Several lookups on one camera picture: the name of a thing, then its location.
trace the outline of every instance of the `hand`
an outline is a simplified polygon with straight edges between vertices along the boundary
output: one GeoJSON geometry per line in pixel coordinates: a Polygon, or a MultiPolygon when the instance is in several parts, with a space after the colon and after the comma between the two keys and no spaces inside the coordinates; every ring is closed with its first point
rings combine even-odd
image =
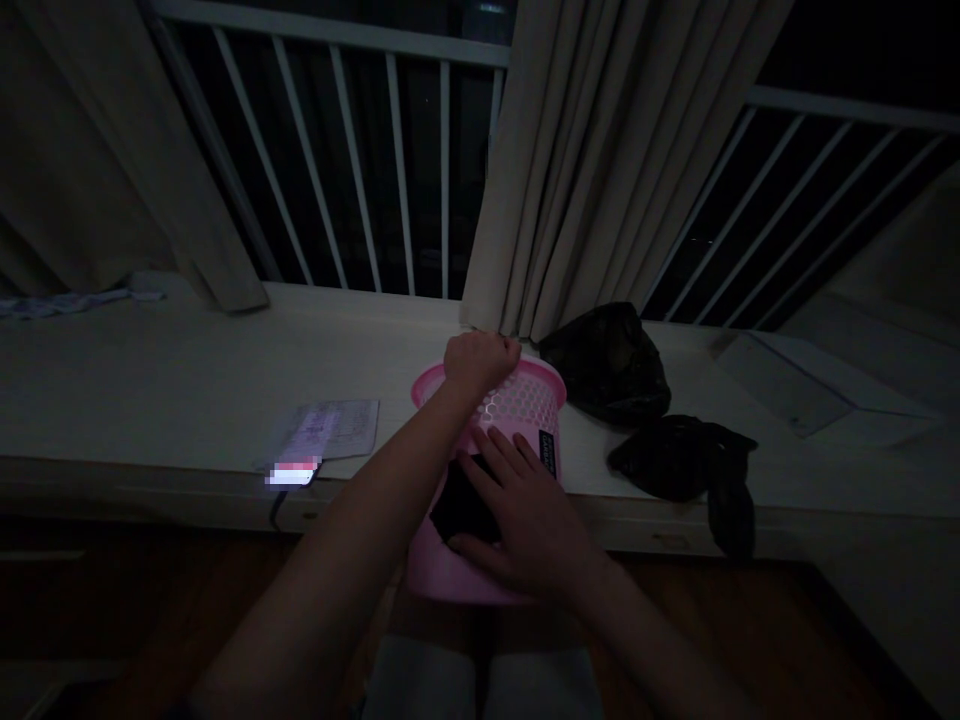
{"type": "Polygon", "coordinates": [[[503,382],[518,362],[520,343],[516,340],[475,330],[450,338],[443,369],[447,382],[479,400],[503,382]]]}
{"type": "Polygon", "coordinates": [[[456,535],[449,546],[509,588],[579,605],[612,561],[522,435],[514,436],[516,447],[496,428],[489,437],[474,428],[473,439],[496,480],[465,452],[457,459],[496,518],[502,549],[471,535],[456,535]]]}

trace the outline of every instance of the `pink basket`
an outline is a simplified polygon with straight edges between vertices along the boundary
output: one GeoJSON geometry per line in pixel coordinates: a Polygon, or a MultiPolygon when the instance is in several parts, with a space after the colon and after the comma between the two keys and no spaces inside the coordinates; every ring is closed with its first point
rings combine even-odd
{"type": "MultiPolygon", "coordinates": [[[[437,391],[445,378],[443,363],[427,368],[413,383],[410,396],[419,409],[437,391]]],[[[470,423],[454,448],[462,448],[471,455],[479,452],[470,437],[470,428],[496,427],[508,438],[520,433],[537,450],[544,465],[554,470],[560,481],[560,438],[558,414],[567,399],[567,389],[557,371],[542,360],[523,357],[510,377],[477,406],[470,423]]],[[[447,481],[446,472],[440,480],[430,510],[440,497],[447,481]]],[[[514,605],[530,602],[477,570],[473,565],[450,550],[437,533],[430,512],[410,543],[407,558],[407,587],[416,595],[447,602],[477,605],[514,605]]]]}

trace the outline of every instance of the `wooden floor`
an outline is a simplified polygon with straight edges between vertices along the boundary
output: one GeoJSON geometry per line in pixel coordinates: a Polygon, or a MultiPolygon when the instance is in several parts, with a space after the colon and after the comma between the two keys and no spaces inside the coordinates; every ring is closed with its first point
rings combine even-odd
{"type": "MultiPolygon", "coordinates": [[[[297,539],[150,526],[0,522],[0,551],[85,551],[78,560],[0,562],[0,659],[129,659],[119,679],[67,693],[54,717],[160,715],[213,659],[297,539]]],[[[849,628],[837,627],[836,613],[824,612],[822,593],[811,591],[811,572],[803,567],[732,567],[640,555],[618,559],[771,717],[886,718],[928,712],[909,688],[904,691],[902,676],[891,673],[885,659],[871,660],[875,649],[868,647],[865,655],[864,643],[852,642],[849,628]]],[[[357,649],[341,716],[363,694],[393,591],[385,592],[357,649]]],[[[653,717],[604,648],[591,642],[590,653],[607,717],[653,717]]]]}

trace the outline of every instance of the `black cable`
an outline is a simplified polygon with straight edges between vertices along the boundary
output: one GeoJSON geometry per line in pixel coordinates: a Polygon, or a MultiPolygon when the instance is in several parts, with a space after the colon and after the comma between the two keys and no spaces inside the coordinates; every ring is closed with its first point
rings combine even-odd
{"type": "Polygon", "coordinates": [[[273,529],[277,532],[283,532],[280,529],[280,526],[277,525],[277,513],[280,512],[280,506],[283,505],[283,501],[287,499],[288,490],[281,490],[277,493],[277,499],[273,501],[273,507],[270,508],[270,524],[273,526],[273,529]]]}

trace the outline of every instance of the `beige curtain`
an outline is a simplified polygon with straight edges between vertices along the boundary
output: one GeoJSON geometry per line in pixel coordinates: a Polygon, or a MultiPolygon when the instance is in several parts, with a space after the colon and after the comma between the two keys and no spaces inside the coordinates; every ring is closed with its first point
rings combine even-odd
{"type": "Polygon", "coordinates": [[[461,320],[640,305],[791,0],[522,2],[461,320]]]}
{"type": "Polygon", "coordinates": [[[135,0],[0,0],[0,276],[27,295],[176,269],[268,303],[135,0]]]}

